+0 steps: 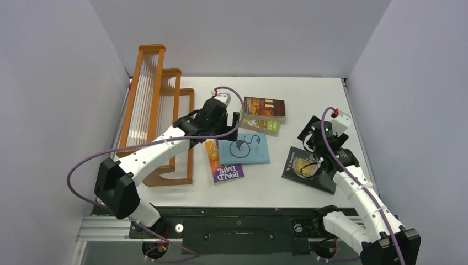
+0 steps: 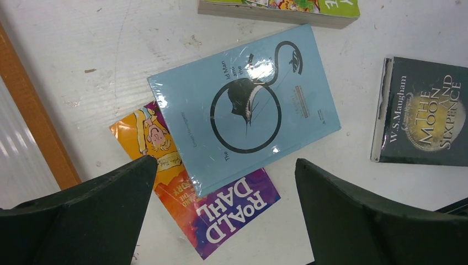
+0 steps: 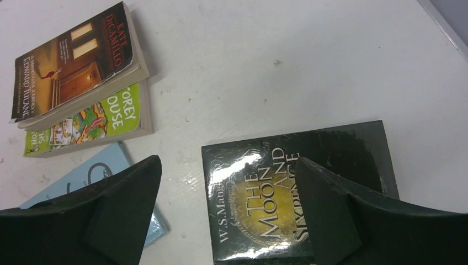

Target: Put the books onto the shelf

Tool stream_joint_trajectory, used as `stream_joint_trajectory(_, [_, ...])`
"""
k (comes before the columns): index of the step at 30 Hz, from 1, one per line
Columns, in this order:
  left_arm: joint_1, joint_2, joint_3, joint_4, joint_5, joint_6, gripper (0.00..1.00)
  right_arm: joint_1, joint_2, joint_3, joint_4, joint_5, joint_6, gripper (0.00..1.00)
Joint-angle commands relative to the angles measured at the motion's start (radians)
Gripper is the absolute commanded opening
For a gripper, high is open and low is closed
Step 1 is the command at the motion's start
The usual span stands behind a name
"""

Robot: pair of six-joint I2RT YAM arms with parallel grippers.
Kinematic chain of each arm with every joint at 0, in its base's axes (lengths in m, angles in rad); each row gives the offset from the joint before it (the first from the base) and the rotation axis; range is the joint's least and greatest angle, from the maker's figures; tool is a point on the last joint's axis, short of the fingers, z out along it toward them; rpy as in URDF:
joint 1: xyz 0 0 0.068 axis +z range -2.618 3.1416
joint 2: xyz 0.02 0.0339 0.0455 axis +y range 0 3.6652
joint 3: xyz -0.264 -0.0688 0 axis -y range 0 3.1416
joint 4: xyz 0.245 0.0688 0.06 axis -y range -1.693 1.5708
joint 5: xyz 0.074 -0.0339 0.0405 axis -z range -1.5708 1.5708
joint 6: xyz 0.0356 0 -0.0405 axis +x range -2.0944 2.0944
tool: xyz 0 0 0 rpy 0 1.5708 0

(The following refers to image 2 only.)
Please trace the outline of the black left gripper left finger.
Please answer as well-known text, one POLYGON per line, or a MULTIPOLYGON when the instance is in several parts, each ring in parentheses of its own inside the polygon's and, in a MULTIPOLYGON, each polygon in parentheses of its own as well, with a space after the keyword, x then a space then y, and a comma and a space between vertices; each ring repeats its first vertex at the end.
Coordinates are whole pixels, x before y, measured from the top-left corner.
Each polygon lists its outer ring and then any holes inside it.
POLYGON ((155 158, 140 157, 1 210, 1 263, 130 264, 157 169, 155 158))

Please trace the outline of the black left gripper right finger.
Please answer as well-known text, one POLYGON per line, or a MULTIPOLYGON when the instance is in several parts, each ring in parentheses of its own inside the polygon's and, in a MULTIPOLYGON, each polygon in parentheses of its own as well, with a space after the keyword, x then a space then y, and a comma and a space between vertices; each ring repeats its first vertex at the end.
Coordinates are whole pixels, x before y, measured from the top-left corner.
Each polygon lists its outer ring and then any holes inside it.
POLYGON ((314 264, 466 264, 467 200, 395 202, 300 158, 295 182, 314 264))

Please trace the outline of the orange wooden file rack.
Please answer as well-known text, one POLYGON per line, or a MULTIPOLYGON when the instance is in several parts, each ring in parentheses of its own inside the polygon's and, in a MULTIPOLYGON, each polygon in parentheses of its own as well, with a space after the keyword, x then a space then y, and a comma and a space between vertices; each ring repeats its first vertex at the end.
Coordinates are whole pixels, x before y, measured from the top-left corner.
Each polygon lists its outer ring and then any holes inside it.
POLYGON ((1 26, 1 78, 58 186, 64 190, 81 184, 82 181, 4 26, 1 26))

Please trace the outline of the light blue hardcover book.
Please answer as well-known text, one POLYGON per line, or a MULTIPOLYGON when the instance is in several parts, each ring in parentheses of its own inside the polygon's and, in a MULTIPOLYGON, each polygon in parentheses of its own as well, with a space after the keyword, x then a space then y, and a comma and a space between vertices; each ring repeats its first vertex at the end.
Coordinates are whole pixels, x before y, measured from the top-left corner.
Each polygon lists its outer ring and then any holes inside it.
POLYGON ((148 83, 200 197, 341 128, 309 24, 148 83))

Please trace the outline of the colourful Roald Dahl paperback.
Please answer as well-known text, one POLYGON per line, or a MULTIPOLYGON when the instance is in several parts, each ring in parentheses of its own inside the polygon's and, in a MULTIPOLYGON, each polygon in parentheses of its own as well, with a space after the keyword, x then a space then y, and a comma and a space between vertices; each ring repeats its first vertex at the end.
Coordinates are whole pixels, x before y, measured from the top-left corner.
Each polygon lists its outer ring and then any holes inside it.
POLYGON ((202 259, 280 199, 263 168, 198 197, 156 102, 109 129, 132 160, 157 160, 153 189, 202 259))

